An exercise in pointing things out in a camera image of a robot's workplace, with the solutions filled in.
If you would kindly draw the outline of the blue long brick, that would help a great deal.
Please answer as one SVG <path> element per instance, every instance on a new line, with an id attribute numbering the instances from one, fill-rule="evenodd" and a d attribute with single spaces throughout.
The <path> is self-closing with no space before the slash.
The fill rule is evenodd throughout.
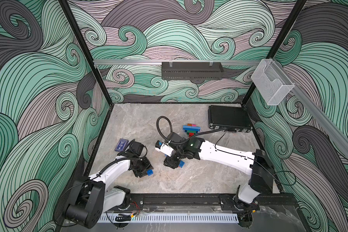
<path id="1" fill-rule="evenodd" d="M 183 168 L 184 164 L 185 164 L 185 163 L 181 160 L 180 163 L 179 163 L 179 167 L 180 167 L 180 168 Z"/>

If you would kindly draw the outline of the green long lego brick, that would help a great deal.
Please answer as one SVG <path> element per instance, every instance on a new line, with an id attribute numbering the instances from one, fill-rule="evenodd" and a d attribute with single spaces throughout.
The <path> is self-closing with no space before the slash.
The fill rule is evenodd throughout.
<path id="1" fill-rule="evenodd" d="M 194 134 L 197 134 L 199 131 L 197 131 L 197 130 L 185 130 L 185 132 L 187 133 L 187 135 L 189 134 L 189 133 L 194 133 Z"/>

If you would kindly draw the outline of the blue small lego brick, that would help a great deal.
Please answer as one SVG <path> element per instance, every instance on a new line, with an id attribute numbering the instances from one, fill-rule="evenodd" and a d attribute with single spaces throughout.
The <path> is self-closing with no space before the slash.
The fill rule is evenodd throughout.
<path id="1" fill-rule="evenodd" d="M 154 172 L 153 172 L 153 170 L 148 170 L 148 171 L 147 171 L 147 174 L 148 174 L 148 176 L 151 176 L 151 175 L 154 174 Z"/>

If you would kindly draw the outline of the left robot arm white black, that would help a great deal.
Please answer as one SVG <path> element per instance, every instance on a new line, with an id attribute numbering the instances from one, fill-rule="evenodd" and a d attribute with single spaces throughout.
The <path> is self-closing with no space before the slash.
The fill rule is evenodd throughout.
<path id="1" fill-rule="evenodd" d="M 138 177 L 147 175 L 152 165 L 147 157 L 118 156 L 98 173 L 76 180 L 64 205 L 64 219 L 87 229 L 94 227 L 101 215 L 115 206 L 127 203 L 129 191 L 125 188 L 113 188 L 111 184 L 126 171 L 134 171 Z"/>

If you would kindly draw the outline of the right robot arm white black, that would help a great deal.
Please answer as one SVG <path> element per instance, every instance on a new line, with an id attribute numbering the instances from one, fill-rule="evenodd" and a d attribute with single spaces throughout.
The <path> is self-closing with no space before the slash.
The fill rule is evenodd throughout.
<path id="1" fill-rule="evenodd" d="M 256 198 L 262 193 L 273 192 L 275 172 L 263 150 L 238 151 L 217 146 L 197 137 L 191 137 L 188 141 L 178 144 L 173 141 L 157 141 L 155 149 L 166 155 L 164 165 L 172 169 L 178 168 L 183 159 L 197 159 L 220 163 L 249 176 L 249 181 L 244 186 L 238 186 L 233 198 L 237 211 L 257 210 Z"/>

